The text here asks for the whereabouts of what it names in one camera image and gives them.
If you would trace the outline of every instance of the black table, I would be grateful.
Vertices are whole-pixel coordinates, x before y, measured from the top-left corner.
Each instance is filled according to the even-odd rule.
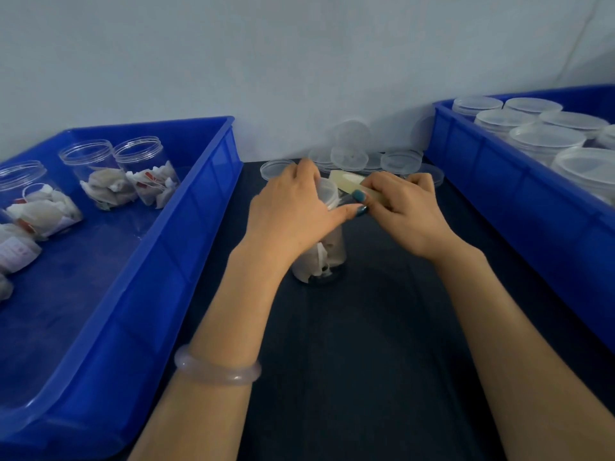
[[[196,330],[245,232],[250,200],[266,183],[260,164],[243,168],[176,348]],[[542,335],[615,412],[615,355],[448,181],[437,198],[453,230],[486,254]],[[343,278],[307,286],[289,272],[282,281],[239,459],[504,459],[465,338],[432,265],[398,247],[369,216],[343,229]],[[173,370],[169,363],[156,400]]]

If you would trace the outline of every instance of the person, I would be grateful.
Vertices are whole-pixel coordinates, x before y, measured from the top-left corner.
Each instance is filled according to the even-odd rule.
[[[327,210],[310,160],[289,165],[251,202],[245,236],[233,249],[219,288],[193,340],[197,362],[250,368],[269,310],[291,263],[328,232],[368,212],[396,242],[430,260],[464,331],[509,460],[615,459],[615,418],[542,338],[478,249],[448,226],[429,174],[407,181],[372,173],[361,204]],[[143,430],[131,461],[233,460],[251,385],[204,383],[176,371]]]

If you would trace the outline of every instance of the blue plastic bin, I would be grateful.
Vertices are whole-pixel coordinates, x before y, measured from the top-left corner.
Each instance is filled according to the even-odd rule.
[[[615,122],[615,85],[497,95],[553,100]],[[426,155],[615,352],[615,209],[435,103]]]
[[[11,275],[0,304],[0,459],[104,458],[138,433],[241,172],[233,117],[66,130],[37,159],[85,219]],[[58,151],[157,136],[182,183],[159,211],[103,212]]]

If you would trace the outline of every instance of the wall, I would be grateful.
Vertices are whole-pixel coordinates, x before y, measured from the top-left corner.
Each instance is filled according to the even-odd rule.
[[[73,126],[236,116],[244,161],[429,104],[615,79],[614,0],[0,0],[0,158]]]

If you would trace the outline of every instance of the bracelet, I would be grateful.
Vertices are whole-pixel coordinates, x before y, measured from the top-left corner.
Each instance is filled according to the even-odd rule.
[[[250,367],[229,369],[193,358],[188,352],[188,345],[177,350],[174,361],[178,370],[202,384],[250,385],[261,376],[261,364],[258,361]]]

